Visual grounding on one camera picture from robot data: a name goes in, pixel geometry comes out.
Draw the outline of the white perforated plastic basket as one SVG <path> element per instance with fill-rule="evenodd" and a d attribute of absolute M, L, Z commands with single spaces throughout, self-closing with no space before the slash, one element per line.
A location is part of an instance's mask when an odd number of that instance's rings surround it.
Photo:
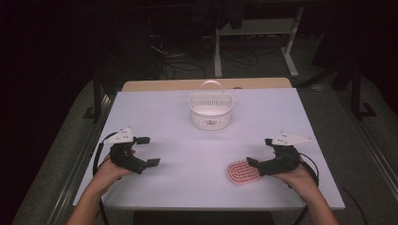
<path fill-rule="evenodd" d="M 199 129 L 216 131 L 226 128 L 232 118 L 234 98 L 215 80 L 204 81 L 188 99 L 191 121 Z"/>

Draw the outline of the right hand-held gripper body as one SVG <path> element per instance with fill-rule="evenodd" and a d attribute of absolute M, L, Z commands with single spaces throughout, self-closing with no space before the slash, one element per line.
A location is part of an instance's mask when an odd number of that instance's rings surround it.
<path fill-rule="evenodd" d="M 259 171 L 261 176 L 287 173 L 296 169 L 299 165 L 300 153 L 295 148 L 295 144 L 313 141 L 311 137 L 285 131 L 281 131 L 272 140 L 275 158 L 259 163 L 257 171 Z M 307 168 L 310 175 L 314 175 L 314 170 L 307 163 L 305 163 L 304 166 Z"/>

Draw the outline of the light wooden table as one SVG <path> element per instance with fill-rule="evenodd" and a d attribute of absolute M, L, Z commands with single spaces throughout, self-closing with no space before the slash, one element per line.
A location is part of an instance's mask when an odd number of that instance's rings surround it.
<path fill-rule="evenodd" d="M 123 85 L 122 91 L 194 90 L 198 89 L 203 82 L 204 80 L 130 81 Z M 225 89 L 292 88 L 287 78 L 217 79 L 217 82 Z"/>

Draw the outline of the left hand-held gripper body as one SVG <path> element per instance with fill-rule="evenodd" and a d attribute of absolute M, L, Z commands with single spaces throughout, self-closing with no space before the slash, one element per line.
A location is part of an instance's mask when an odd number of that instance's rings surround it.
<path fill-rule="evenodd" d="M 146 169 L 146 162 L 134 155 L 132 147 L 136 144 L 133 142 L 132 130 L 130 127 L 123 128 L 118 132 L 108 135 L 103 143 L 110 144 L 111 161 L 124 169 L 133 173 L 141 174 Z"/>

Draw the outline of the person's right hand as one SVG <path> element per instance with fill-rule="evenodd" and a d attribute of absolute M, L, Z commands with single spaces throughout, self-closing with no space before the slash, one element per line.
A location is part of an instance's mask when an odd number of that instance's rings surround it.
<path fill-rule="evenodd" d="M 297 194 L 302 194 L 310 189 L 317 188 L 316 182 L 313 180 L 304 164 L 305 162 L 300 158 L 296 169 L 290 172 L 274 174 L 274 177 L 282 180 L 289 187 L 294 189 Z"/>

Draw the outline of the black metal stand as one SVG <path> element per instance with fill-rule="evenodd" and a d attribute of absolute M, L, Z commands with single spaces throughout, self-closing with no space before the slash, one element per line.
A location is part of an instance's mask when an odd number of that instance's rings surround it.
<path fill-rule="evenodd" d="M 361 88 L 361 74 L 358 64 L 353 65 L 353 75 L 351 82 L 351 110 L 358 120 L 363 117 L 376 116 L 375 111 L 369 103 L 362 103 L 360 101 L 360 88 Z"/>
<path fill-rule="evenodd" d="M 93 105 L 85 110 L 84 119 L 92 119 L 96 123 L 100 119 L 102 106 L 100 77 L 97 71 L 94 72 L 93 78 L 93 100 Z"/>

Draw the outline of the dark hanging cloth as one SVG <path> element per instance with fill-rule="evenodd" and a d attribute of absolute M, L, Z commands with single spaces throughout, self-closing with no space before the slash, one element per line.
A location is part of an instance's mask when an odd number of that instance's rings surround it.
<path fill-rule="evenodd" d="M 246 0 L 216 0 L 215 7 L 218 10 L 216 27 L 222 30 L 230 24 L 233 30 L 238 30 L 242 26 L 246 5 Z"/>

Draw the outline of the white metal desk frame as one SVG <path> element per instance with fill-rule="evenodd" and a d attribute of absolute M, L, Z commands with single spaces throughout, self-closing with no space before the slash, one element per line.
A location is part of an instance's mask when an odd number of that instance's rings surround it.
<path fill-rule="evenodd" d="M 287 19 L 259 19 L 244 20 L 242 27 L 234 30 L 230 24 L 223 29 L 215 29 L 215 53 L 214 53 L 214 70 L 215 77 L 222 77 L 222 61 L 220 52 L 221 37 L 225 36 L 251 36 L 251 35 L 288 35 L 288 40 L 284 46 L 280 48 L 284 62 L 293 78 L 297 78 L 299 72 L 290 55 L 294 40 L 299 29 L 300 19 L 304 7 L 298 7 L 296 15 Z"/>

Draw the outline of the person's left hand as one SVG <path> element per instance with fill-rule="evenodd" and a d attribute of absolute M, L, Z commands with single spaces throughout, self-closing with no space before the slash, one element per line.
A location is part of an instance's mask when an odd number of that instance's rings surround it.
<path fill-rule="evenodd" d="M 92 182 L 95 187 L 106 189 L 127 174 L 131 174 L 131 171 L 115 165 L 111 161 L 110 155 L 107 155 L 99 165 Z"/>

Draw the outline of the metal floor rail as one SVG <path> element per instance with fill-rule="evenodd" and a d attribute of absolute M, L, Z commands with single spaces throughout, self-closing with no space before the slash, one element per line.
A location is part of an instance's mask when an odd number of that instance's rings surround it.
<path fill-rule="evenodd" d="M 380 151 L 380 148 L 376 144 L 376 141 L 372 137 L 369 129 L 363 124 L 363 121 L 359 120 L 359 118 L 351 110 L 347 96 L 341 92 L 338 92 L 336 96 L 341 102 L 341 105 L 344 108 L 345 113 L 351 119 L 351 121 L 359 131 L 360 136 L 365 141 L 370 151 L 371 158 L 373 159 L 376 167 L 379 169 L 392 195 L 398 202 L 398 175 L 393 171 L 390 164 L 386 160 L 385 156 Z"/>
<path fill-rule="evenodd" d="M 112 104 L 108 96 L 100 97 L 92 108 L 83 108 L 84 97 L 74 103 L 48 155 L 60 188 L 45 225 L 63 225 L 68 218 Z"/>

